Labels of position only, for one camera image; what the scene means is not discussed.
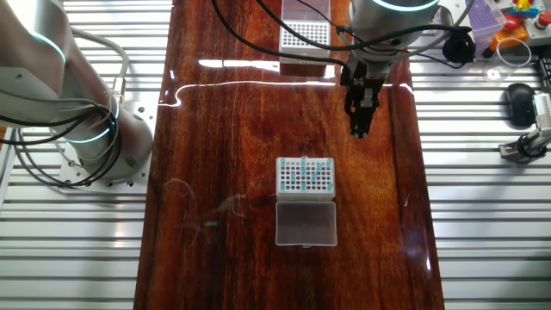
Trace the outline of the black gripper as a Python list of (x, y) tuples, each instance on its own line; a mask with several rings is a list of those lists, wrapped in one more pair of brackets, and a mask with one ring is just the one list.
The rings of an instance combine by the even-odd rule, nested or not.
[[(388, 62), (363, 63), (358, 59), (349, 59), (344, 67), (340, 84), (346, 88), (345, 113), (350, 118), (350, 134), (357, 139), (364, 139), (369, 134), (375, 111), (380, 106), (379, 94), (389, 71)], [(364, 131), (358, 120), (361, 103)]]

